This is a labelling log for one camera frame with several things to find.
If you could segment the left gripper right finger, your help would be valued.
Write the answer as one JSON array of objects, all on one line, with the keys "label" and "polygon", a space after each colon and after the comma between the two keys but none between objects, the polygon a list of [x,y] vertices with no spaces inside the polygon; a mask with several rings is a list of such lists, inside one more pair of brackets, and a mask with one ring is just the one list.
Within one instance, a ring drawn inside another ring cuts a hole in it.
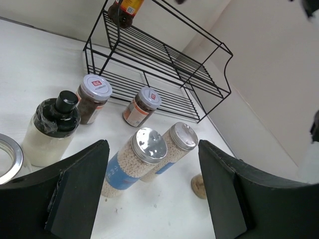
[{"label": "left gripper right finger", "polygon": [[207,140],[198,156],[216,238],[318,238],[317,184],[272,175]]}]

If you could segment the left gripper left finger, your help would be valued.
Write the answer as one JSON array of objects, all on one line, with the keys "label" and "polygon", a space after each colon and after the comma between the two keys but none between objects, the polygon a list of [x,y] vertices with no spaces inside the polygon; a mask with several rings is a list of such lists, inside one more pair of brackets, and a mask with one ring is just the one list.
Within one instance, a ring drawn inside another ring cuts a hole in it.
[{"label": "left gripper left finger", "polygon": [[110,147],[99,140],[78,153],[0,187],[2,239],[89,239]]}]

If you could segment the red lid sauce jar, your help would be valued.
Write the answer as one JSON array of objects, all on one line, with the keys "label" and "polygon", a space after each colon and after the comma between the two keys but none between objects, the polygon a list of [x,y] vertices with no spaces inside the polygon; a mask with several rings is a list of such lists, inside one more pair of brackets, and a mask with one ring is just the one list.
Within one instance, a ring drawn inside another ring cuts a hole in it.
[{"label": "red lid sauce jar", "polygon": [[131,27],[144,0],[115,0],[108,9],[109,19],[122,29]]}]

